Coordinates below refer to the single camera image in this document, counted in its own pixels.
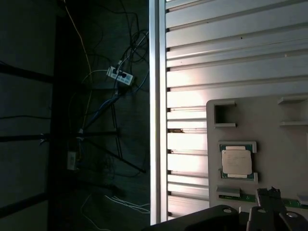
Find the electrical outlet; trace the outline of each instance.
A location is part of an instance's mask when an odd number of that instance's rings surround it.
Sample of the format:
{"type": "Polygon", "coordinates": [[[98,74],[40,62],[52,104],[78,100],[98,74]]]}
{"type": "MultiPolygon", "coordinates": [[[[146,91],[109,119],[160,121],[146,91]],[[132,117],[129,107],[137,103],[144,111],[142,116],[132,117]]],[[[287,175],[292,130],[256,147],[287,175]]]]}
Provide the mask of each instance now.
{"type": "Polygon", "coordinates": [[[111,66],[108,71],[107,71],[107,75],[113,79],[116,79],[117,81],[124,83],[126,85],[131,85],[134,76],[132,76],[129,73],[126,73],[124,71],[117,71],[116,68],[114,68],[113,66],[111,66]]]}
{"type": "Polygon", "coordinates": [[[76,152],[67,152],[67,169],[75,171],[77,170],[77,153],[76,152]]]}

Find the blue cable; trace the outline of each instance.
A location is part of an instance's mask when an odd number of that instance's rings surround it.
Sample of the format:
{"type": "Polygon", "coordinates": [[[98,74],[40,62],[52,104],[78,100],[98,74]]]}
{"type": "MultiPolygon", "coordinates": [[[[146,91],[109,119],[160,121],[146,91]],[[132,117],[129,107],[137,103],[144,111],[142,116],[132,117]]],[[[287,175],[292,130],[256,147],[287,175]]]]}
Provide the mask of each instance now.
{"type": "Polygon", "coordinates": [[[113,100],[113,99],[114,99],[114,98],[111,98],[111,99],[106,100],[105,102],[103,102],[102,105],[100,106],[100,108],[98,109],[98,111],[96,112],[96,114],[95,114],[95,115],[93,116],[93,118],[91,119],[91,121],[94,120],[95,117],[97,116],[97,114],[99,113],[99,111],[100,111],[107,103],[109,103],[109,102],[110,102],[111,100],[113,100]]]}
{"type": "MultiPolygon", "coordinates": [[[[140,84],[140,86],[135,90],[135,91],[133,91],[131,94],[135,94],[137,91],[139,91],[139,89],[143,86],[143,84],[145,83],[145,81],[146,81],[146,78],[148,77],[148,75],[149,75],[149,73],[150,73],[150,70],[148,71],[148,73],[146,74],[146,76],[144,77],[144,79],[143,79],[143,81],[142,81],[142,83],[140,84]]],[[[111,98],[111,99],[109,99],[109,100],[106,100],[105,102],[103,102],[102,103],[102,105],[100,106],[100,108],[98,109],[98,111],[96,112],[96,114],[93,116],[93,118],[91,119],[91,121],[92,120],[94,120],[95,119],[95,117],[98,115],[98,113],[99,113],[99,111],[107,104],[107,103],[109,103],[111,100],[113,100],[114,98],[111,98]]]]}

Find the wall socket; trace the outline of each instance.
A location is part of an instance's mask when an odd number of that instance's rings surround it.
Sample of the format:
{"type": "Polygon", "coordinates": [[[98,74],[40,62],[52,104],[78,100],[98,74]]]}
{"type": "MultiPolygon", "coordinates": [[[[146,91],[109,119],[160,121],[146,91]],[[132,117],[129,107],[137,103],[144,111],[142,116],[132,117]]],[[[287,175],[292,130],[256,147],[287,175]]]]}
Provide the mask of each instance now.
{"type": "Polygon", "coordinates": [[[115,67],[111,66],[108,71],[107,71],[107,75],[113,79],[116,79],[117,81],[124,83],[126,85],[131,85],[134,76],[132,76],[129,73],[126,73],[124,71],[121,70],[116,70],[115,67]]]}

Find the black cable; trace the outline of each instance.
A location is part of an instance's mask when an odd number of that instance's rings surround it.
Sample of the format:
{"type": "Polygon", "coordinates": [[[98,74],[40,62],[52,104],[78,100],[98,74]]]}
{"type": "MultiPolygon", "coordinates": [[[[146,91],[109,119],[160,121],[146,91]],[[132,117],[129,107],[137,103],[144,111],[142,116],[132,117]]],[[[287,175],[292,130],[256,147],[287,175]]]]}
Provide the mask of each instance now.
{"type": "Polygon", "coordinates": [[[102,54],[97,54],[96,52],[93,52],[92,54],[88,54],[88,56],[98,56],[98,57],[104,58],[105,60],[108,61],[109,67],[112,66],[112,63],[111,63],[110,59],[108,57],[102,55],[102,54]]]}
{"type": "Polygon", "coordinates": [[[135,12],[115,12],[115,11],[112,11],[110,10],[109,8],[97,3],[96,1],[94,1],[94,4],[98,7],[101,7],[101,8],[104,8],[105,10],[111,12],[111,13],[114,13],[114,14],[133,14],[135,17],[136,17],[136,26],[137,26],[137,31],[140,31],[140,28],[139,28],[139,18],[138,18],[138,15],[135,13],[135,12]]]}
{"type": "Polygon", "coordinates": [[[3,64],[3,65],[6,65],[6,66],[11,66],[11,65],[8,65],[7,63],[5,63],[4,61],[1,61],[1,60],[0,60],[0,63],[3,64]]]}
{"type": "Polygon", "coordinates": [[[97,113],[97,112],[99,112],[100,110],[96,110],[96,111],[94,111],[94,112],[88,112],[88,113],[86,113],[86,114],[83,114],[82,116],[89,116],[89,115],[92,115],[92,114],[95,114],[95,113],[97,113]]]}
{"type": "Polygon", "coordinates": [[[100,38],[100,40],[96,43],[96,45],[91,49],[92,51],[94,51],[96,48],[97,48],[97,46],[102,42],[102,40],[103,40],[103,37],[104,37],[104,32],[103,32],[103,28],[101,27],[101,25],[99,25],[98,24],[98,22],[96,22],[94,19],[92,19],[92,18],[90,18],[90,17],[85,17],[85,19],[87,19],[87,20],[89,20],[90,22],[92,22],[94,25],[96,25],[99,29],[100,29],[100,31],[101,31],[101,38],[100,38]]]}
{"type": "Polygon", "coordinates": [[[141,172],[139,171],[139,172],[137,172],[136,174],[131,175],[131,176],[130,176],[130,175],[119,174],[119,173],[114,173],[114,175],[119,176],[119,177],[134,178],[134,177],[138,176],[140,173],[141,173],[141,172]]]}
{"type": "Polygon", "coordinates": [[[132,35],[131,35],[131,27],[130,27],[130,25],[129,25],[128,14],[127,14],[127,11],[126,11],[126,9],[125,9],[125,6],[124,6],[122,0],[119,0],[119,1],[120,1],[121,5],[122,5],[122,7],[123,7],[124,12],[125,12],[126,22],[127,22],[127,26],[128,26],[129,43],[130,43],[130,45],[132,45],[133,39],[132,39],[132,35]]]}
{"type": "Polygon", "coordinates": [[[33,119],[51,119],[49,117],[42,117],[42,116],[30,116],[30,115],[14,115],[14,116],[4,116],[0,117],[0,119],[13,119],[13,118],[33,118],[33,119]]]}
{"type": "Polygon", "coordinates": [[[145,90],[145,89],[142,89],[136,82],[134,82],[134,85],[141,91],[144,91],[146,93],[149,93],[150,91],[149,90],[145,90]]]}
{"type": "Polygon", "coordinates": [[[146,33],[144,33],[143,31],[138,31],[137,32],[138,34],[142,34],[145,36],[145,43],[144,44],[140,44],[139,46],[135,45],[134,47],[132,47],[131,49],[135,49],[135,52],[133,52],[130,57],[128,58],[130,61],[132,61],[133,63],[138,63],[140,62],[141,60],[144,60],[146,63],[148,63],[148,61],[145,59],[147,53],[148,53],[148,50],[149,50],[149,40],[148,40],[148,37],[146,36],[146,33]],[[138,52],[137,52],[137,49],[144,49],[145,52],[144,54],[141,56],[138,52]],[[134,54],[138,55],[139,56],[139,59],[138,60],[134,60],[134,54]]]}

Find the metal rod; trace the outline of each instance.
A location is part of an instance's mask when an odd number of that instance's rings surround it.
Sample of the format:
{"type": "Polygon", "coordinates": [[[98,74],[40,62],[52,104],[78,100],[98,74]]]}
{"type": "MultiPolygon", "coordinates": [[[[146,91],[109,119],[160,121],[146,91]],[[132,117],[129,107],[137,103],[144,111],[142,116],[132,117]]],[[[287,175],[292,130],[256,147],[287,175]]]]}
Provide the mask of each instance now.
{"type": "Polygon", "coordinates": [[[92,136],[103,136],[103,135],[116,135],[117,130],[111,131],[100,131],[100,132],[85,132],[85,133],[69,133],[69,134],[39,134],[39,135],[21,135],[21,136],[0,136],[0,142],[11,142],[11,141],[37,141],[50,139],[72,139],[72,138],[84,138],[92,136]]]}
{"type": "Polygon", "coordinates": [[[84,131],[85,130],[87,130],[102,114],[103,114],[103,112],[104,111],[106,111],[111,105],[113,105],[118,99],[120,99],[120,97],[115,97],[113,100],[111,100],[107,105],[106,105],[106,107],[104,107],[104,108],[102,108],[99,112],[98,112],[98,114],[97,114],[97,116],[94,118],[94,119],[92,119],[85,127],[84,127],[84,131]]]}
{"type": "Polygon", "coordinates": [[[111,151],[105,149],[104,147],[102,147],[102,146],[100,146],[100,145],[94,143],[93,141],[90,141],[90,140],[88,140],[88,139],[85,139],[84,141],[86,141],[86,142],[92,144],[93,146],[95,146],[95,147],[98,148],[98,149],[103,150],[104,152],[106,152],[106,153],[109,154],[110,156],[112,156],[112,157],[114,157],[114,158],[116,158],[116,159],[118,159],[118,160],[120,160],[120,161],[126,163],[127,165],[129,165],[129,166],[131,166],[131,167],[133,167],[133,168],[139,170],[140,172],[146,173],[146,171],[143,170],[142,168],[139,168],[138,166],[132,164],[131,162],[128,162],[127,160],[125,160],[125,159],[123,159],[123,158],[117,156],[117,155],[114,154],[113,152],[111,152],[111,151]]]}
{"type": "Polygon", "coordinates": [[[47,193],[41,193],[33,197],[29,197],[25,200],[16,202],[14,204],[7,205],[5,207],[0,208],[0,219],[7,217],[13,213],[24,210],[33,205],[39,204],[48,199],[47,193]]]}
{"type": "Polygon", "coordinates": [[[37,81],[41,81],[45,83],[54,82],[53,76],[48,76],[48,75],[33,72],[33,71],[27,71],[27,70],[20,69],[20,68],[10,66],[10,65],[0,64],[0,73],[33,79],[33,80],[37,80],[37,81]]]}
{"type": "MultiPolygon", "coordinates": [[[[112,121],[113,121],[113,123],[114,123],[114,128],[117,129],[116,113],[115,113],[115,112],[116,112],[115,104],[112,104],[112,105],[111,105],[112,121]]],[[[119,156],[120,156],[121,158],[123,158],[121,143],[120,143],[120,139],[119,139],[118,136],[116,136],[115,142],[116,142],[117,152],[118,152],[119,156]]]]}

